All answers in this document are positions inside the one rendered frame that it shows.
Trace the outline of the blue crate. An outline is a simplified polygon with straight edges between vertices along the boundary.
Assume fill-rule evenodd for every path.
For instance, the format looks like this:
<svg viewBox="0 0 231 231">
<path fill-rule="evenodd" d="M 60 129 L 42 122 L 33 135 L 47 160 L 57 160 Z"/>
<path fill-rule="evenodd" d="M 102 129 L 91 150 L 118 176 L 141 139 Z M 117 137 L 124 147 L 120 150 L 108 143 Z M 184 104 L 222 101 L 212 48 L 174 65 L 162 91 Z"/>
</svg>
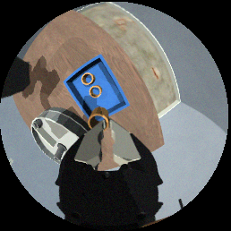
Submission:
<svg viewBox="0 0 231 231">
<path fill-rule="evenodd" d="M 85 73 L 95 75 L 96 80 L 94 83 L 89 85 L 82 83 L 81 77 Z M 88 119 L 96 107 L 104 107 L 108 111 L 109 116 L 111 116 L 130 106 L 116 77 L 101 54 L 74 71 L 64 80 L 64 85 Z M 95 85 L 99 85 L 102 88 L 102 93 L 97 98 L 93 98 L 90 95 L 90 88 Z"/>
</svg>

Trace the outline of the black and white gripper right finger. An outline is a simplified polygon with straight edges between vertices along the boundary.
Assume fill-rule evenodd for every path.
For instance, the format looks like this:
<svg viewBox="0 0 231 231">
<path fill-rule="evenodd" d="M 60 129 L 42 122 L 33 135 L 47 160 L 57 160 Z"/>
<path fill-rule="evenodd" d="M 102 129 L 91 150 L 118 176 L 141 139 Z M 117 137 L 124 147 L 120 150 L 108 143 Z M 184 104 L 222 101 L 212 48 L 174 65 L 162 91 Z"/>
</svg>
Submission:
<svg viewBox="0 0 231 231">
<path fill-rule="evenodd" d="M 109 118 L 113 144 L 113 159 L 115 163 L 127 164 L 128 169 L 140 170 L 150 175 L 157 186 L 163 184 L 158 174 L 158 166 L 150 150 L 132 133 L 126 131 L 120 124 Z"/>
</svg>

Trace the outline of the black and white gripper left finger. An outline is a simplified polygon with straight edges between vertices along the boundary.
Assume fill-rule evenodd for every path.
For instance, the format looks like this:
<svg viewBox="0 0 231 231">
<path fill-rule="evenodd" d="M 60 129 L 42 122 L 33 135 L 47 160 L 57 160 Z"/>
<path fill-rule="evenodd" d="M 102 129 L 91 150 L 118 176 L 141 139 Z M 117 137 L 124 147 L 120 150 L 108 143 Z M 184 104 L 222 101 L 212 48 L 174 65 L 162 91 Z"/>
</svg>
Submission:
<svg viewBox="0 0 231 231">
<path fill-rule="evenodd" d="M 86 170 L 86 165 L 92 165 L 98 170 L 98 163 L 102 160 L 101 140 L 103 131 L 107 128 L 107 120 L 103 119 L 87 133 L 83 134 L 64 154 L 59 167 L 59 174 L 55 184 L 60 186 L 62 180 L 76 170 Z"/>
</svg>

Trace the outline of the bronze bushing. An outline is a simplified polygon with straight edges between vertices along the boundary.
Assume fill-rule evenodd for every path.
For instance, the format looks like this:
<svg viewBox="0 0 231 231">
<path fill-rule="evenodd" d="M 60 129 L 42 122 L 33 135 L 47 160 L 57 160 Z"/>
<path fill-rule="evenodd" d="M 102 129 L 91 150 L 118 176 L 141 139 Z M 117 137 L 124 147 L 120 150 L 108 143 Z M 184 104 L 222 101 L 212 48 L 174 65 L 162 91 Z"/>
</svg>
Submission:
<svg viewBox="0 0 231 231">
<path fill-rule="evenodd" d="M 99 88 L 100 93 L 99 93 L 98 95 L 96 95 L 96 94 L 93 93 L 93 87 L 98 87 L 98 88 Z M 101 88 L 99 85 L 95 85 L 95 86 L 93 86 L 93 87 L 90 88 L 90 95 L 91 95 L 93 98 L 97 98 L 97 97 L 99 97 L 100 94 L 102 93 L 102 88 Z"/>
<path fill-rule="evenodd" d="M 103 108 L 103 107 L 96 107 L 92 111 L 92 113 L 90 115 L 90 118 L 88 120 L 88 125 L 89 125 L 90 129 L 92 129 L 93 126 L 95 126 L 96 124 L 98 124 L 99 122 L 101 122 L 101 121 L 96 120 L 94 116 L 102 116 L 102 117 L 104 117 L 107 120 L 107 128 L 108 128 L 108 115 L 109 115 L 109 113 L 108 113 L 108 111 L 105 108 Z"/>
<path fill-rule="evenodd" d="M 92 81 L 91 81 L 90 83 L 87 83 L 87 81 L 86 81 L 86 78 L 87 78 L 88 75 L 91 75 L 91 76 L 92 76 Z M 96 80 L 96 77 L 95 77 L 95 75 L 92 75 L 92 73 L 85 73 L 85 74 L 83 74 L 83 76 L 81 77 L 82 83 L 83 83 L 83 84 L 86 84 L 86 85 L 89 85 L 89 84 L 94 83 L 95 80 Z"/>
</svg>

